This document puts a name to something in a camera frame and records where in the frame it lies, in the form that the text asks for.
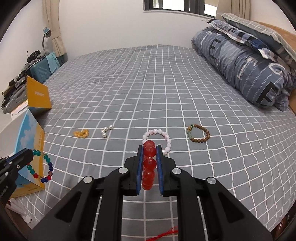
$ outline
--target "curtain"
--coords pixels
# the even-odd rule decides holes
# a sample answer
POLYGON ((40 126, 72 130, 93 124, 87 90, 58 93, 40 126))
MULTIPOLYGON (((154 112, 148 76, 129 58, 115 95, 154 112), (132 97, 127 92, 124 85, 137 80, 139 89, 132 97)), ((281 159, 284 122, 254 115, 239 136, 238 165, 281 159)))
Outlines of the curtain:
POLYGON ((219 12, 229 12, 234 15, 249 20, 250 0, 219 0, 216 19, 223 20, 219 12))
POLYGON ((43 0, 43 16, 51 30, 52 45, 57 57, 66 53, 59 29, 59 0, 43 0))

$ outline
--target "window frame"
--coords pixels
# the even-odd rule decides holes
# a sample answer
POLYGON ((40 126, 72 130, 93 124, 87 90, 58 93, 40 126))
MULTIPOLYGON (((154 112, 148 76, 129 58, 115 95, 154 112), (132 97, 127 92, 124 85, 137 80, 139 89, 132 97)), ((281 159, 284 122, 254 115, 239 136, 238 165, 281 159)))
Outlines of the window frame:
POLYGON ((184 0, 184 11, 174 9, 163 9, 163 0, 158 0, 159 8, 153 8, 153 0, 144 0, 145 11, 174 11, 174 12, 187 12, 206 16, 209 18, 215 18, 214 16, 205 14, 205 0, 184 0))

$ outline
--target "box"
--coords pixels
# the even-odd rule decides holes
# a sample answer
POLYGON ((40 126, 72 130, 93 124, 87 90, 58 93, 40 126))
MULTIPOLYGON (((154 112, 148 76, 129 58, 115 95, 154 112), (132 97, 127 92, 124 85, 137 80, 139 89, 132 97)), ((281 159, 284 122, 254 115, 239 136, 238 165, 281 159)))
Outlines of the box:
MULTIPOLYGON (((43 151, 44 131, 38 124, 30 110, 23 112, 12 120, 0 132, 0 156, 11 156, 23 148, 43 151)), ((30 163, 33 169, 43 175, 43 160, 41 156, 34 156, 30 163)), ((44 190, 44 183, 35 179, 28 171, 27 166, 19 171, 15 181, 17 188, 11 198, 24 196, 44 190)))
POLYGON ((32 79, 30 76, 27 76, 26 92, 27 100, 11 112, 12 119, 14 119, 18 113, 26 109, 29 109, 32 114, 36 116, 52 108, 48 87, 32 79))

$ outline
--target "colorful glass bead bracelet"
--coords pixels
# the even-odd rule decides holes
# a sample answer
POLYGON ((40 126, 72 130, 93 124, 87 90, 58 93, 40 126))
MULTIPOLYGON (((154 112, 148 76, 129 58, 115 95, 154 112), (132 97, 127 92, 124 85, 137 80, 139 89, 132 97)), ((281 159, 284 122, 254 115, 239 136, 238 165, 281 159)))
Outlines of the colorful glass bead bracelet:
POLYGON ((52 163, 50 162, 50 158, 48 157, 47 154, 45 154, 45 153, 43 153, 43 152, 41 152, 39 150, 35 150, 34 149, 32 152, 33 152, 33 155, 34 156, 42 156, 46 160, 46 162, 47 162, 47 164, 49 166, 49 172, 48 172, 48 176, 47 177, 42 177, 42 176, 38 175, 35 172, 35 170, 30 165, 30 163, 27 163, 28 170, 33 175, 33 177, 36 178, 36 179, 38 178, 40 180, 40 182, 42 182, 42 183, 44 183, 44 182, 48 183, 48 181, 50 181, 52 179, 52 171, 54 170, 54 168, 52 167, 52 163))
POLYGON ((206 128, 204 128, 204 127, 202 127, 202 126, 200 126, 198 124, 193 124, 193 125, 188 126, 188 128, 187 128, 187 136, 192 142, 197 142, 197 143, 203 143, 203 142, 206 142, 207 140, 210 139, 209 131, 206 128), (206 138, 197 139, 197 138, 192 137, 191 130, 192 130, 193 127, 196 127, 196 128, 198 128, 200 130, 203 130, 206 133, 206 138))

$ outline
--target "gray cloth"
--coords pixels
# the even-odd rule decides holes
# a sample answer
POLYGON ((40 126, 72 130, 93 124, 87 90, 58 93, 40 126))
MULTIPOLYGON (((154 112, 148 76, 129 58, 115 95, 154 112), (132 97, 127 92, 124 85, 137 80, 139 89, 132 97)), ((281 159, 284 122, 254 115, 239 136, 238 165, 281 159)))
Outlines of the gray cloth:
POLYGON ((288 108, 296 74, 281 58, 276 62, 264 59, 213 27, 199 31, 192 43, 252 104, 261 108, 274 105, 282 111, 288 108))
MULTIPOLYGON (((296 116, 248 103, 193 49, 153 45, 91 53, 66 62, 45 85, 52 110, 38 121, 53 176, 46 191, 19 198, 36 221, 84 176, 121 167, 153 128, 170 135, 169 157, 177 166, 201 179, 217 177, 268 230, 295 201, 296 116), (187 139, 186 126, 193 123, 210 131, 206 143, 187 139), (112 124, 109 139, 102 138, 101 129, 112 124), (84 128, 88 138, 74 137, 84 128)), ((203 136, 196 128, 192 134, 203 136)), ((166 145, 161 135, 148 139, 166 145)), ((161 197, 157 182, 138 197, 124 197, 124 240, 177 226, 176 198, 161 197)))

